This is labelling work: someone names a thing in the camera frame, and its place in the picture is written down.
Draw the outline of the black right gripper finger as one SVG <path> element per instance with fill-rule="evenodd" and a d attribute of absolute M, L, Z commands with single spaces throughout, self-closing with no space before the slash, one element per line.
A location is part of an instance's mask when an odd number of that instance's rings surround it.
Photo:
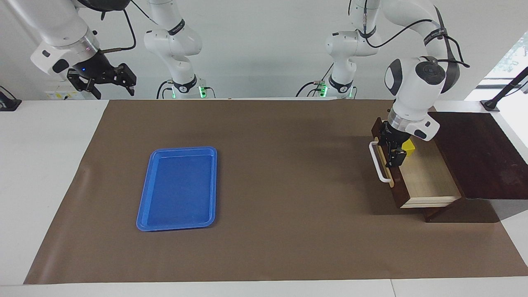
<path fill-rule="evenodd" d="M 68 74 L 68 81 L 78 92 L 91 93 L 97 100 L 101 99 L 100 91 L 95 87 L 92 80 L 84 82 L 78 74 Z"/>
<path fill-rule="evenodd" d="M 130 96 L 134 96 L 134 87 L 137 85 L 137 77 L 125 63 L 118 66 L 118 85 L 126 88 Z"/>

